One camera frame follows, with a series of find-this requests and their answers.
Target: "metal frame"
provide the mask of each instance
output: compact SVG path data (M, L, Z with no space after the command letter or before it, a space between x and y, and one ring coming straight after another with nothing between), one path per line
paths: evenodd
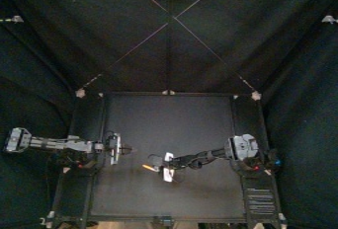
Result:
M150 94L150 93L114 93L114 95L128 95L128 96L158 96L159 93L155 94ZM200 97L200 96L210 96L210 97L227 97L230 102L231 102L231 112L232 112L232 132L234 135L235 134L240 134L238 133L238 129L240 126L240 122L238 120L238 111L240 110L238 104L236 104L236 100L232 97L228 97L228 95L226 94L216 94L216 95L210 95L210 94L178 94L174 97ZM258 111L258 116L259 119L257 119L258 123L259 123L259 128L262 129L262 134L263 134L263 139L265 139L265 148L269 147L269 139L267 139L267 134L266 134L266 127L265 127L265 118L263 118L263 112L262 112L262 105L261 102L254 102L254 100L251 99L251 97L244 96L244 97L239 97L239 99L246 99L248 102L251 102L251 104L255 106L254 110ZM100 136L103 135L103 125L104 125L104 107L102 108L102 116L100 116L100 122L102 122L102 126L100 126ZM95 182L95 177L96 177L96 172L98 171L92 171L91 174L87 175L88 182L87 182L87 186L86 186L86 199L84 199L84 207L83 207L83 212L81 212L81 216L80 217L69 217L69 216L64 216L64 215L56 215L56 220L55 220L55 227L57 227L57 225L63 222L63 221L72 221L79 223L80 225L80 229L86 229L86 223L87 221L155 221L156 219L162 219L159 217L111 217L111 216L98 216L98 215L91 215L90 211L91 211L91 202L92 202L92 188L94 188L94 182ZM57 181L57 188L56 188L56 198L55 198L55 204L53 204L53 210L57 211L57 205L59 205L59 201L61 199L61 186L63 186L63 180L64 180L64 174L60 174L59 176L59 181ZM203 223L248 223L250 228L254 228L255 224L258 222L265 222L265 223L273 223L277 226L281 225L281 222L277 219L271 219L271 217L267 218L262 218L262 219L252 219L252 217L250 216L250 207L248 207L248 199L246 196L246 184L248 183L248 180L246 178L242 177L242 187L243 187L243 199L244 199L244 203L246 203L246 216L243 218L234 218L234 219L202 219L202 221L198 222L203 222ZM278 188L277 188L277 181L275 181L275 176L271 176L271 185L270 185L270 189L273 190L274 193L274 198L275 198L275 206L277 206L277 214L275 214L275 218L278 216L278 213L281 213L281 202L279 202L279 195L278 195ZM179 218L175 217L174 220L176 221L196 221L195 219L188 219L188 218Z

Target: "black enclosure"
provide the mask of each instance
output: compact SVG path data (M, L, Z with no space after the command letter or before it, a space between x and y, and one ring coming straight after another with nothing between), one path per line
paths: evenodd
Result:
M226 190L220 196L234 201L234 210L219 198L203 221L216 221L212 216L224 221L230 215L254 221L251 213L240 213L247 208L240 205L255 183L239 182L227 162L191 172L191 182L182 183L186 194L139 168L148 150L195 152L192 146L214 147L208 140L219 146L227 135L246 132L266 148L270 140L279 149L277 182L289 225L338 228L337 20L338 0L0 0L0 147L19 126L40 137L76 134L88 140L120 128L126 142L142 144L142 157L123 158L92 181L76 172L60 175L57 190L59 170L48 154L0 153L0 228L39 228L55 196L68 220L128 220L126 213L138 215L142 196L148 199L152 191L167 206L152 200L139 216L171 210L186 217L194 200L199 206L216 199L212 186ZM262 108L251 100L254 91L263 95ZM168 112L171 107L179 111ZM214 168L234 181L218 182ZM202 194L208 180L198 178L208 175L214 185ZM134 183L135 207L122 201L124 178ZM172 191L171 200L159 195L162 190ZM122 193L116 203L114 191ZM192 208L194 221L204 209Z

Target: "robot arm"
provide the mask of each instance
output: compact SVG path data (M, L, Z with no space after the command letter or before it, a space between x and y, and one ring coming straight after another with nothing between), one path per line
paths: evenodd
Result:
M67 139L35 137L25 128L13 128L4 146L5 153L23 153L28 149L51 151L57 154L57 163L79 168L92 167L98 156L110 152L111 165L118 164L119 156L132 152L132 147L122 144L120 134L112 133L104 143L69 136Z
M244 134L228 138L224 147L208 151L199 152L195 155L184 155L174 157L167 153L166 158L151 155L150 160L152 167L144 165L144 168L155 171L164 172L164 181L171 182L174 171L184 168L194 170L200 169L203 165L211 163L216 159L226 159L236 165L236 172L255 172L265 170L275 170L281 165L277 153L270 152L269 156L259 153L259 146L257 139L252 135Z

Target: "black ceiling fabric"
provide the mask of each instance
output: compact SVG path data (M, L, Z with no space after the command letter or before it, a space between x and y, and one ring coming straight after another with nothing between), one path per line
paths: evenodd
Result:
M251 93L333 0L12 2L73 90Z

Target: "black curtain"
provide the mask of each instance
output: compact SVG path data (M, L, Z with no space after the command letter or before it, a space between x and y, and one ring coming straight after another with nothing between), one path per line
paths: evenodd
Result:
M337 17L338 6L325 15ZM282 210L297 228L338 228L337 39L338 25L317 23L266 90L270 140L283 158Z
M19 15L0 0L0 17ZM0 149L8 131L25 127L35 135L65 137L73 95L53 57L28 26L0 25ZM56 171L49 155L0 153L0 228L39 228L51 209Z

